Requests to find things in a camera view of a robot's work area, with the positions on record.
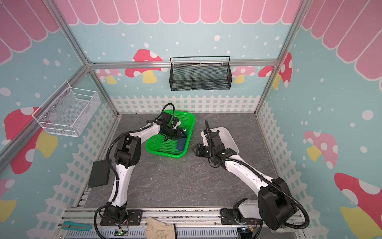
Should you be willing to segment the green plastic basket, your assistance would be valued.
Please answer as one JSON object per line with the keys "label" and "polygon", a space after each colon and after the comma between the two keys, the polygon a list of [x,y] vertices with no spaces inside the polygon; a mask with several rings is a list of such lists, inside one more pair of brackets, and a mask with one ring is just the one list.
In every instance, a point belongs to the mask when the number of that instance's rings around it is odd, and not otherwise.
{"label": "green plastic basket", "polygon": [[182,158],[189,148],[191,141],[191,136],[193,133],[194,125],[196,122],[196,117],[192,113],[175,111],[175,116],[181,121],[180,127],[186,129],[187,131],[187,141],[184,151],[177,150],[178,140],[168,140],[164,141],[164,136],[161,134],[152,136],[146,141],[146,150],[155,155],[170,157],[175,159]]}

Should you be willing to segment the white plastic tub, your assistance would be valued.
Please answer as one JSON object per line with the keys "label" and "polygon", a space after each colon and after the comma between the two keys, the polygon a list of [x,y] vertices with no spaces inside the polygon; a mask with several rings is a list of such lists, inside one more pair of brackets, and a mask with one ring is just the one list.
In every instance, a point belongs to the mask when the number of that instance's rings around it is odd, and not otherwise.
{"label": "white plastic tub", "polygon": [[[224,127],[215,127],[215,128],[212,128],[211,129],[212,132],[216,132],[216,131],[219,131],[219,137],[222,141],[222,143],[224,144],[225,148],[230,148],[232,149],[233,151],[236,152],[236,154],[239,153],[239,149],[233,139],[233,137],[231,136],[230,132],[228,129],[224,128]],[[208,142],[207,142],[207,131],[206,130],[203,130],[201,132],[201,136],[202,136],[202,139],[203,139],[203,145],[204,146],[209,146],[208,145]]]}

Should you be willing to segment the dark blue paper napkin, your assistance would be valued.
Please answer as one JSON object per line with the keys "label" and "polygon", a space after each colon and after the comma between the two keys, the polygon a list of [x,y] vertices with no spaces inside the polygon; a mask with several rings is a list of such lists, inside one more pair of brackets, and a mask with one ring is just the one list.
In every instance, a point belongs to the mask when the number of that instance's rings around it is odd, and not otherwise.
{"label": "dark blue paper napkin", "polygon": [[177,140],[178,140],[177,150],[178,151],[184,151],[185,147],[186,147],[187,138],[182,138],[182,139],[177,139]]}

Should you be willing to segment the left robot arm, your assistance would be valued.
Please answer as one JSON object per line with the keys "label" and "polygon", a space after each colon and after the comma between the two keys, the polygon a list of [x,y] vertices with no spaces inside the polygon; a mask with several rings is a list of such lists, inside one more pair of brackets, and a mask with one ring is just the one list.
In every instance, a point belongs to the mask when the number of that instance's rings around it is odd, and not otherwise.
{"label": "left robot arm", "polygon": [[141,144],[159,134],[169,140],[178,140],[187,139],[191,133],[180,126],[172,128],[165,122],[150,120],[140,129],[119,135],[106,152],[106,163],[115,176],[113,190],[106,204],[96,210],[95,225],[97,217],[102,226],[120,226],[128,221],[127,190],[133,169],[141,158]]}

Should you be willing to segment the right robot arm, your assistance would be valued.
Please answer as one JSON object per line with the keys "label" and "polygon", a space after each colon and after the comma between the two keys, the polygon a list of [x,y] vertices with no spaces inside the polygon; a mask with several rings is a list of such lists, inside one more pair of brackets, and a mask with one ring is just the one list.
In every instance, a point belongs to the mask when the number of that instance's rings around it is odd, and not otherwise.
{"label": "right robot arm", "polygon": [[222,168],[243,181],[257,196],[237,202],[230,211],[231,220],[244,224],[251,219],[261,220],[270,229],[285,226],[302,230],[309,226],[307,210],[295,199],[280,177],[273,179],[245,162],[233,137],[225,128],[205,129],[201,133],[203,143],[198,144],[194,153],[209,160],[213,168]]}

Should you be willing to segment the beige work glove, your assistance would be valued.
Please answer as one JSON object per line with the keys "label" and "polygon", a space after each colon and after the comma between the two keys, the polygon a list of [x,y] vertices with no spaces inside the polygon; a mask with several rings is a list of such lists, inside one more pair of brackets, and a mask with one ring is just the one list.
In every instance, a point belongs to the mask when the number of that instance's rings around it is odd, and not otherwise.
{"label": "beige work glove", "polygon": [[147,228],[145,235],[147,239],[177,239],[175,224],[165,224],[152,217],[146,218]]}

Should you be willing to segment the black flat pad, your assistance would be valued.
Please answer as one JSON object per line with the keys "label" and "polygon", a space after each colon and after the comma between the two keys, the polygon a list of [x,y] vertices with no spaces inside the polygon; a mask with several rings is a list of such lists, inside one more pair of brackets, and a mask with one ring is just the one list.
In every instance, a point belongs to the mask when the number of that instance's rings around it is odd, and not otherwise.
{"label": "black flat pad", "polygon": [[89,177],[88,187],[95,188],[108,184],[110,167],[107,160],[100,160],[93,163]]}

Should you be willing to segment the black mesh wall basket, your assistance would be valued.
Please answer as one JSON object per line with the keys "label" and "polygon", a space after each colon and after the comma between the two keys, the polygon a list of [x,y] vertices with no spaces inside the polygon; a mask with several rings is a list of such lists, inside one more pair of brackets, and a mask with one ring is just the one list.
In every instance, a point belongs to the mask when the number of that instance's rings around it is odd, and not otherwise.
{"label": "black mesh wall basket", "polygon": [[170,64],[172,91],[231,89],[230,56],[171,57]]}

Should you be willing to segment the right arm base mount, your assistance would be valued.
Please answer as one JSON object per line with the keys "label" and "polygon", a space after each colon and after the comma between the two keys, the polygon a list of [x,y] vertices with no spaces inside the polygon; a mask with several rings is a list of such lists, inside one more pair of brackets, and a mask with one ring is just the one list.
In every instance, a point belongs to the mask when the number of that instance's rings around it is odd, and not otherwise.
{"label": "right arm base mount", "polygon": [[222,208],[220,210],[222,225],[257,225],[260,220],[244,218],[237,209]]}

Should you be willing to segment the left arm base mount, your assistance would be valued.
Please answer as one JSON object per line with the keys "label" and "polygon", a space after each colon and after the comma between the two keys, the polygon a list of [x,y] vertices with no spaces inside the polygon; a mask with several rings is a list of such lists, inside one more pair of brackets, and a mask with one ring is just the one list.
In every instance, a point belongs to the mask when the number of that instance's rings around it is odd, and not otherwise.
{"label": "left arm base mount", "polygon": [[104,213],[102,215],[101,226],[139,226],[142,220],[143,210],[125,210],[125,213],[118,217],[118,219]]}

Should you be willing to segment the teal handled tool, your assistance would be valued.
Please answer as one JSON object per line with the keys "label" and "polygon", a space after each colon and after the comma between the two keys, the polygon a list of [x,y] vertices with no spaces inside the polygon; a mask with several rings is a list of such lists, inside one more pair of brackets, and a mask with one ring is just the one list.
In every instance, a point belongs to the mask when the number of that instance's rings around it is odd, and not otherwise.
{"label": "teal handled tool", "polygon": [[61,225],[61,229],[63,230],[70,230],[70,231],[90,231],[92,227],[87,224],[79,224],[79,223],[74,223],[71,221],[65,221]]}

